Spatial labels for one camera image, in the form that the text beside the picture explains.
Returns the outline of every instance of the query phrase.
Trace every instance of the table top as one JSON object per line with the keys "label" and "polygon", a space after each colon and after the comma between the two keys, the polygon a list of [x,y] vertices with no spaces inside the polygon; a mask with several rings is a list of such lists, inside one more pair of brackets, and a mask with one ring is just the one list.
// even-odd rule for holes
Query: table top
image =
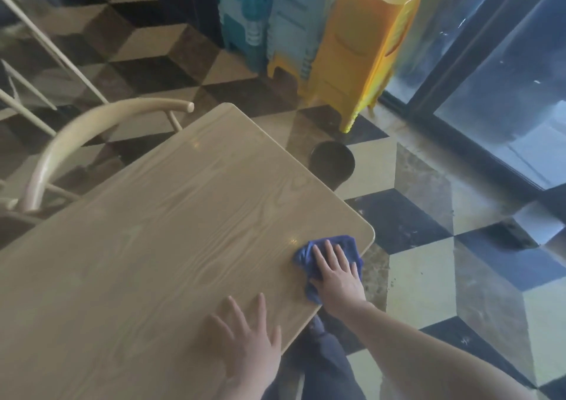
{"label": "table top", "polygon": [[0,254],[0,398],[210,398],[207,315],[263,291],[287,347],[317,310],[292,264],[372,227],[224,103]]}

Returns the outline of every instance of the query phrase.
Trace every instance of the forearm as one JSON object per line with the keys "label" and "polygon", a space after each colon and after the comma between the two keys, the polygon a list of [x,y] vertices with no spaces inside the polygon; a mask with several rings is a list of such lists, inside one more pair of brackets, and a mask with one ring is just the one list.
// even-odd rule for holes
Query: forearm
{"label": "forearm", "polygon": [[226,379],[219,387],[213,400],[260,400],[263,392],[263,389],[259,389],[253,383]]}
{"label": "forearm", "polygon": [[530,399],[523,386],[499,369],[394,320],[371,303],[352,307],[343,322],[408,398]]}

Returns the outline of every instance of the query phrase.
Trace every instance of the blue cloth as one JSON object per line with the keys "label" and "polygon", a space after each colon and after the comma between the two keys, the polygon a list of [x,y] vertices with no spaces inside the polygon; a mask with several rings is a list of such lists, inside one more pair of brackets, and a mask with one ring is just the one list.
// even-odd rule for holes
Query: blue cloth
{"label": "blue cloth", "polygon": [[356,263],[358,266],[358,275],[359,279],[362,279],[362,266],[363,261],[359,256],[358,248],[356,247],[356,240],[348,235],[342,236],[334,236],[332,238],[322,238],[309,241],[305,246],[303,246],[295,256],[293,257],[293,261],[295,264],[303,268],[307,274],[307,286],[305,287],[305,294],[307,295],[308,300],[316,303],[322,304],[320,301],[320,297],[318,296],[318,292],[314,285],[310,283],[311,278],[315,279],[322,279],[322,273],[320,273],[320,269],[316,265],[315,254],[312,251],[312,247],[314,245],[318,246],[320,252],[324,256],[324,258],[328,261],[326,256],[326,246],[324,245],[324,241],[329,239],[330,243],[334,245],[340,245],[342,250],[344,251],[344,255],[350,262]]}

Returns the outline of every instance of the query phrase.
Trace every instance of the checkered floor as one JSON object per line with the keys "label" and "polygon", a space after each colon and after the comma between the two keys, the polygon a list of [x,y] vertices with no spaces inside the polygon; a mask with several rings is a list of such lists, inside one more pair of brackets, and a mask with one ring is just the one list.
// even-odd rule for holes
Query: checkered floor
{"label": "checkered floor", "polygon": [[[321,103],[302,105],[292,78],[251,73],[237,54],[216,47],[159,0],[46,2],[48,8],[23,8],[110,101],[193,101],[194,113],[178,114],[183,126],[231,102],[303,164],[319,142],[349,146],[356,169],[336,193],[375,228],[364,256],[368,299],[502,369],[533,398],[566,398],[566,240],[517,250],[498,222],[520,202],[385,108],[363,112],[349,134],[337,132],[338,114]],[[54,129],[99,104],[25,32],[1,39],[2,57],[58,106],[50,110],[18,88]],[[172,134],[162,113],[124,122],[76,152],[55,183],[84,193]],[[0,112],[0,178],[7,182],[0,197],[21,196],[48,140],[13,111]],[[2,222],[0,238],[27,228]],[[351,354],[368,399],[390,398],[367,350],[325,320]]]}

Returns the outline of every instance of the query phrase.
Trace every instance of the light blue plastic stool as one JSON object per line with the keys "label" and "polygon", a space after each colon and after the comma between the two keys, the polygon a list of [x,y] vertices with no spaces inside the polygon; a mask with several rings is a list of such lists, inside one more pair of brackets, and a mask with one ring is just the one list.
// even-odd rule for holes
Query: light blue plastic stool
{"label": "light blue plastic stool", "polygon": [[267,31],[268,75],[283,68],[303,93],[334,0],[273,0]]}
{"label": "light blue plastic stool", "polygon": [[237,48],[253,72],[265,68],[265,32],[273,0],[219,0],[222,37],[227,50]]}

